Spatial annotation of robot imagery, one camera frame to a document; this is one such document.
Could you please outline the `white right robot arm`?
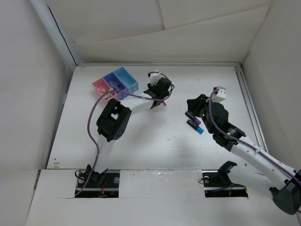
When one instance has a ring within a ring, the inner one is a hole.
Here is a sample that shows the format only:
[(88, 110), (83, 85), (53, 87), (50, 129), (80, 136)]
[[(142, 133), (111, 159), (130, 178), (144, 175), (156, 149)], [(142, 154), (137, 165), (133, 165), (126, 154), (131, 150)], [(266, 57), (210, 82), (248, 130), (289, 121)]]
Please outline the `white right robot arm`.
[(187, 100), (188, 112), (203, 121), (213, 140), (228, 152), (246, 161), (256, 171), (241, 173), (238, 164), (228, 161), (218, 169), (220, 184), (241, 184), (267, 195), (283, 212), (294, 215), (301, 208), (301, 172), (281, 163), (253, 142), (241, 129), (229, 122), (229, 113), (214, 91)]

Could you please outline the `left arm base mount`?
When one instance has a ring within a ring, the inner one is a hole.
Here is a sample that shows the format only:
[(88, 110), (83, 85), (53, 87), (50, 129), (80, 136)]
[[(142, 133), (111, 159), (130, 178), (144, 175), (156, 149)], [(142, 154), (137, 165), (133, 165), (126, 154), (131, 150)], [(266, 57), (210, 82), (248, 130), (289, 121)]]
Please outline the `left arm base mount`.
[(93, 171), (87, 180), (91, 170), (92, 167), (88, 165), (85, 171), (75, 171), (77, 179), (75, 198), (118, 198), (120, 171), (108, 169), (103, 173)]

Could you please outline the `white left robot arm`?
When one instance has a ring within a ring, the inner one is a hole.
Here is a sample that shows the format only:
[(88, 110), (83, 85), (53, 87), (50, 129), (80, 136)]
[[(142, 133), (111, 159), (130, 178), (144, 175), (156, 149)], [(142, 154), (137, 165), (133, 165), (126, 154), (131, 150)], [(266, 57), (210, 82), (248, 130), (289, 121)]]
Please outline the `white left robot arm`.
[(96, 146), (96, 156), (88, 180), (93, 186), (101, 186), (105, 180), (105, 171), (108, 169), (109, 156), (115, 141), (125, 133), (129, 119), (136, 113), (153, 109), (167, 100), (174, 89), (172, 82), (166, 77), (160, 77), (155, 83), (147, 84), (148, 89), (142, 95), (134, 95), (131, 99), (111, 99), (101, 112), (96, 121), (97, 139), (93, 138), (90, 131), (90, 122), (94, 110), (102, 97), (92, 107), (87, 122), (87, 132)]

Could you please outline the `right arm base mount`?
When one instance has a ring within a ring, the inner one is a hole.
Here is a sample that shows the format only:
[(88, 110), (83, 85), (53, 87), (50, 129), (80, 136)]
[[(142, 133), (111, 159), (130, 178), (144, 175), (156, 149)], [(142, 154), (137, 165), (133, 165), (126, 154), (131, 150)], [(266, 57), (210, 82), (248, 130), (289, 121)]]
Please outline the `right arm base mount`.
[(202, 178), (198, 183), (204, 186), (206, 198), (248, 198), (246, 187), (232, 183), (229, 178), (228, 174), (235, 166), (237, 166), (236, 163), (227, 161), (219, 169), (206, 169), (202, 171)]

